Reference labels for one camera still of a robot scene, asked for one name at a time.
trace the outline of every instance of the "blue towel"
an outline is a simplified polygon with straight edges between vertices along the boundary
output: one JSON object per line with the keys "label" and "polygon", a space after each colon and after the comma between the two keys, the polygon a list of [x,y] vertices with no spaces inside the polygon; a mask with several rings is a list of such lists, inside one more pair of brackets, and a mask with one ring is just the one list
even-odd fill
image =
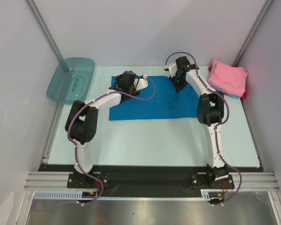
{"label": "blue towel", "polygon": [[[148,120],[197,117],[199,97],[190,84],[180,92],[166,76],[150,76],[156,85],[155,96],[148,101],[129,99],[110,108],[109,120]],[[148,87],[140,90],[137,97],[148,98],[154,91],[148,80]]]}

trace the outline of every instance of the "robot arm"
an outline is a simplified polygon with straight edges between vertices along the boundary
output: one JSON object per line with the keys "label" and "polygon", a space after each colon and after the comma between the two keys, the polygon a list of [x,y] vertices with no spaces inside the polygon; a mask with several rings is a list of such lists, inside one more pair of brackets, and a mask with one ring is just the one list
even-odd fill
{"label": "robot arm", "polygon": [[170,72],[170,80],[173,82],[176,91],[182,90],[189,83],[200,98],[197,117],[199,122],[204,124],[203,127],[207,138],[209,152],[207,174],[209,174],[209,179],[211,181],[217,181],[228,178],[228,167],[220,158],[220,155],[224,157],[222,151],[221,125],[218,125],[224,117],[223,100],[213,93],[215,89],[202,77],[199,69],[197,74],[195,65],[190,64],[185,56],[178,58],[176,64],[173,63],[165,66],[165,70]]}
{"label": "robot arm", "polygon": [[[81,168],[86,173],[93,168],[90,150],[88,148],[85,149],[85,147],[96,134],[98,111],[109,109],[131,98],[120,93],[113,93],[110,95],[108,93],[121,91],[132,96],[137,96],[140,94],[139,90],[147,86],[148,81],[145,76],[138,77],[132,71],[125,71],[123,74],[116,76],[116,82],[109,88],[107,95],[97,98],[96,101],[93,100],[94,103],[91,106],[87,106],[75,119],[70,130],[70,138],[77,144],[77,157]],[[78,111],[90,102],[91,101],[75,101],[73,103],[67,118],[65,126],[66,131],[68,131],[69,125]],[[74,167],[78,172],[83,173],[77,164],[75,164]]]}

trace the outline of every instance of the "metal floor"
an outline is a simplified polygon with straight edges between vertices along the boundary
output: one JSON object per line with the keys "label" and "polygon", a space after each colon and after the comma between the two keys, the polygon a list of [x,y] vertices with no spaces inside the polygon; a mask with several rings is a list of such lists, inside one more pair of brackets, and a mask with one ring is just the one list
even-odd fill
{"label": "metal floor", "polygon": [[[34,200],[35,209],[61,201]],[[267,192],[241,192],[224,207],[198,201],[100,200],[30,210],[27,225],[276,225]]]}

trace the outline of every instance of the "teal bin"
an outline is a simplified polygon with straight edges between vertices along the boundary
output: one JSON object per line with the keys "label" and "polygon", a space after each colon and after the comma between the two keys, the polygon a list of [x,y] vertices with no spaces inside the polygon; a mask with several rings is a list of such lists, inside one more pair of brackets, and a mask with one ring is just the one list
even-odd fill
{"label": "teal bin", "polygon": [[95,70],[87,58],[68,58],[57,66],[47,90],[47,97],[63,104],[84,101]]}

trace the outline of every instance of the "folded cloth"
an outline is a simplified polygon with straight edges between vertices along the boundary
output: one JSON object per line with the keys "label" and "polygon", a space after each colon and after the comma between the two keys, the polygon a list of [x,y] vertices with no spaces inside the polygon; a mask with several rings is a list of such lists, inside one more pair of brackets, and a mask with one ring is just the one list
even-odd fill
{"label": "folded cloth", "polygon": [[245,92],[247,71],[242,67],[231,67],[214,60],[208,83],[234,98],[240,98]]}
{"label": "folded cloth", "polygon": [[[150,76],[156,85],[155,96],[148,101],[129,99],[110,108],[109,120],[148,120],[197,117],[199,97],[190,84],[180,92],[166,76]],[[154,91],[153,84],[140,90],[137,97],[148,98]]]}

